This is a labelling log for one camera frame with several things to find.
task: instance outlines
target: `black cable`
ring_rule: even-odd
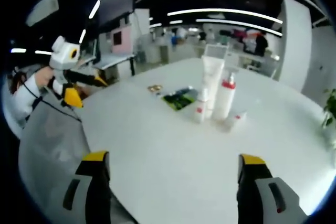
[[[32,92],[32,91],[25,85],[24,82],[23,82],[22,84],[23,84],[23,86],[25,86],[25,88],[29,91],[29,93],[31,93],[33,96],[35,96],[37,99],[39,99],[39,97],[38,97],[37,95],[35,95],[35,94],[34,94],[34,93],[33,93],[33,92]],[[73,116],[73,115],[70,115],[70,114],[68,114],[68,113],[63,112],[62,110],[59,110],[58,108],[56,108],[55,106],[53,106],[53,105],[50,104],[49,102],[46,102],[45,100],[43,100],[43,98],[41,98],[41,102],[43,102],[43,103],[45,103],[46,105],[52,107],[54,110],[58,111],[59,113],[62,113],[63,115],[67,115],[67,116],[69,116],[69,117],[75,119],[75,120],[78,121],[78,122],[82,122],[82,120],[81,120],[79,117],[75,117],[75,116]]]

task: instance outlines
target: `potted plant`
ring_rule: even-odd
[[[323,111],[326,116],[322,123],[324,134],[329,144],[336,149],[336,89],[325,90],[328,99]]]

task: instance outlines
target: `pink panel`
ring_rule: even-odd
[[[121,31],[121,45],[113,45],[113,34]],[[117,28],[111,31],[112,52],[116,54],[133,53],[132,39],[131,39],[131,26]]]

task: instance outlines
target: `white shirt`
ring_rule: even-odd
[[[31,94],[27,88],[22,85],[12,95],[9,91],[8,80],[6,76],[3,77],[2,87],[2,101],[5,119],[11,131],[20,140],[22,136],[22,129],[26,124],[26,117],[33,111],[33,102],[36,97],[40,96],[39,89],[35,82],[35,74],[28,78],[25,82],[26,87],[33,93]]]

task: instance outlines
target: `white tube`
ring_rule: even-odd
[[[218,83],[222,76],[224,68],[224,59],[218,59],[209,56],[202,56],[203,61],[203,87],[208,89],[209,100],[207,104],[207,110],[205,117],[210,118],[214,110],[216,93],[218,89]]]

